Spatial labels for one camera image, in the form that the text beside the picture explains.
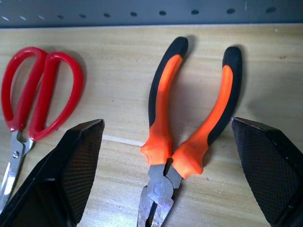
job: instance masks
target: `red scissor handle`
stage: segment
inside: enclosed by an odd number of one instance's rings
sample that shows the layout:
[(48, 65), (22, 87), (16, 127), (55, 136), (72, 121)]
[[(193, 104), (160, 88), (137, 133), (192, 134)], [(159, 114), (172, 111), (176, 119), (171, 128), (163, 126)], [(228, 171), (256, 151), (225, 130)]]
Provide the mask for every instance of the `red scissor handle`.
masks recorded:
[[(10, 87), (12, 84), (12, 79), (17, 67), (25, 58), (31, 55), (37, 55), (37, 60), (18, 102), (16, 113), (13, 115), (10, 103)], [(73, 73), (74, 81), (71, 96), (58, 118), (44, 129), (44, 124), (53, 94), (56, 70), (60, 61), (64, 61), (69, 64)], [(83, 87), (83, 74), (81, 67), (71, 56), (62, 52), (53, 52), (47, 54), (43, 50), (35, 47), (28, 47), (19, 51), (12, 58), (7, 67), (1, 91), (4, 118), (11, 131), (24, 129), (25, 122), (28, 117), (28, 113), (42, 73), (44, 75), (41, 90), (34, 110), (33, 119), (28, 130), (29, 137), (34, 141), (40, 140), (49, 135), (66, 121), (76, 107)]]
[[(18, 66), (26, 58), (33, 55), (37, 57), (36, 62), (29, 73), (28, 81), (25, 84), (18, 101), (15, 114), (13, 114), (10, 102), (10, 93), (14, 75)], [(35, 47), (28, 47), (17, 52), (7, 65), (1, 88), (1, 103), (4, 119), (10, 131), (23, 130), (25, 128), (29, 110), (34, 100), (36, 87), (43, 73), (46, 56), (47, 53), (45, 51)]]

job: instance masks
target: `pliers handle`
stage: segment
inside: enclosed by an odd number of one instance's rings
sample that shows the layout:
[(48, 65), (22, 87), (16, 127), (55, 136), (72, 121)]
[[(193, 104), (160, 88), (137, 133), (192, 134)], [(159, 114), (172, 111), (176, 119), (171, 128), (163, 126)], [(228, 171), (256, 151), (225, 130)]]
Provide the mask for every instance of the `pliers handle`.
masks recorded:
[(223, 57), (223, 75), (217, 101), (197, 131), (172, 155), (172, 138), (167, 121), (167, 104), (172, 80), (187, 52), (188, 40), (176, 38), (165, 52), (151, 84), (149, 97), (149, 138), (141, 147), (149, 165), (165, 164), (173, 158), (173, 167), (183, 177), (202, 174), (202, 158), (230, 121), (241, 88), (242, 54), (229, 47)]

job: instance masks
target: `wood grain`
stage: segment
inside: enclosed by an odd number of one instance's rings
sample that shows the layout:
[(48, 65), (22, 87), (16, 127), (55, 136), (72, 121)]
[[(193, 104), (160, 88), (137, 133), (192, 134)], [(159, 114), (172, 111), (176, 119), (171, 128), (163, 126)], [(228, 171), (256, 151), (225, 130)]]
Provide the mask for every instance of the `wood grain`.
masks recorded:
[[(303, 25), (2, 29), (1, 80), (10, 58), (26, 46), (67, 52), (81, 63), (86, 77), (78, 107), (27, 155), (17, 188), (67, 129), (103, 118), (97, 174), (79, 226), (135, 226), (141, 190), (148, 182), (149, 167), (139, 148), (148, 137), (149, 89), (164, 52), (180, 35), (189, 38), (190, 54), (170, 93), (174, 146), (210, 112), (219, 91), (223, 53), (239, 45), (244, 79), (235, 115), (277, 127), (303, 149)], [(17, 73), (14, 108), (33, 62), (26, 61)], [(71, 85), (71, 70), (61, 64), (47, 124), (63, 109)], [(1, 179), (10, 156), (9, 136), (0, 114)], [(269, 226), (243, 174), (230, 126), (203, 163), (202, 175), (183, 181), (166, 226)]]

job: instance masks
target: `gray metal panel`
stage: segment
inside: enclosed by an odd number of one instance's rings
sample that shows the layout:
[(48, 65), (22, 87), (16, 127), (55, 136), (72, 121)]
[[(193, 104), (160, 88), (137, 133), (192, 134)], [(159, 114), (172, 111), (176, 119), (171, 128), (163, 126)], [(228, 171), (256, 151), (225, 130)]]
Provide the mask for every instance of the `gray metal panel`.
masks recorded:
[(299, 22), (303, 0), (0, 0), (2, 28)]

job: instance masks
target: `black grip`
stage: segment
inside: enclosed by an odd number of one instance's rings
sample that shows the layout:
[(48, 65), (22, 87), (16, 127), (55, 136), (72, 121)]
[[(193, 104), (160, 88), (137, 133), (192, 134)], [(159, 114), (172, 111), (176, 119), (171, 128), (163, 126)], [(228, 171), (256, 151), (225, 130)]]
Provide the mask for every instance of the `black grip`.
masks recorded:
[(150, 127), (153, 125), (156, 119), (156, 99), (157, 99), (157, 92), (160, 83), (160, 79), (164, 68), (167, 62), (176, 54), (179, 54), (182, 58), (186, 54), (188, 50), (188, 40), (185, 37), (178, 37), (176, 38), (167, 51), (165, 52), (157, 70), (155, 76), (152, 80), (150, 96), (148, 100), (148, 118)]
[(226, 108), (220, 120), (208, 135), (207, 143), (209, 146), (220, 136), (220, 134), (229, 123), (240, 96), (242, 83), (242, 54), (241, 50), (238, 47), (232, 46), (226, 49), (223, 56), (222, 68), (225, 65), (230, 66), (232, 69), (232, 90)]

